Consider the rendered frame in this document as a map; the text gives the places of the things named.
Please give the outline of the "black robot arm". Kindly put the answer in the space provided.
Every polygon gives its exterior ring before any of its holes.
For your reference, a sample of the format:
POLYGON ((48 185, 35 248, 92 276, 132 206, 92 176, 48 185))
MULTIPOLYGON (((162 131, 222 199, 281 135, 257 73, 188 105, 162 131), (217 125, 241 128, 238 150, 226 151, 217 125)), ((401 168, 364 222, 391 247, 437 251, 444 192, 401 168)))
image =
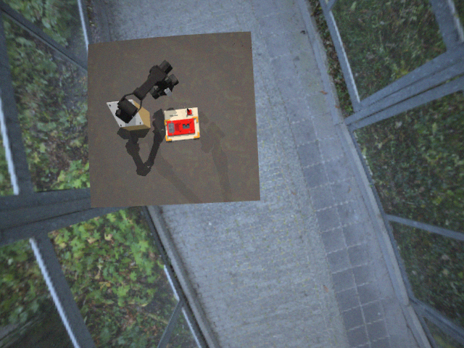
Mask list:
POLYGON ((133 94, 138 99, 140 99, 141 100, 140 108, 141 108, 142 101, 145 99, 148 91, 151 90, 154 86, 162 85, 163 82, 168 77, 167 74, 172 69, 173 68, 170 65, 170 63, 166 61, 164 61, 160 66, 154 65, 149 70, 149 75, 148 75, 147 80, 143 82, 139 88, 137 87, 133 93, 124 95, 123 98, 117 103, 118 105, 117 107, 119 109, 116 109, 116 113, 115 113, 116 116, 120 120, 123 120, 125 123, 129 123, 140 109, 138 109, 130 101, 128 101, 126 99, 126 96, 133 94))

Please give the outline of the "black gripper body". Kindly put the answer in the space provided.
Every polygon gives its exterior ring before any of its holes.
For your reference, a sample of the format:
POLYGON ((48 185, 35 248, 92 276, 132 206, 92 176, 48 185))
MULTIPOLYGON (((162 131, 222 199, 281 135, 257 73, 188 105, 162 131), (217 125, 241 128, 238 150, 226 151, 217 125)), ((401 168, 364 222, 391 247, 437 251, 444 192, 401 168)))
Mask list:
POLYGON ((171 74, 169 76, 169 79, 164 81, 162 85, 158 85, 157 90, 155 88, 152 88, 151 90, 149 90, 149 93, 153 96, 154 99, 158 99, 162 94, 162 91, 164 91, 168 87, 171 87, 172 85, 176 86, 178 83, 178 79, 176 79, 174 74, 171 74))

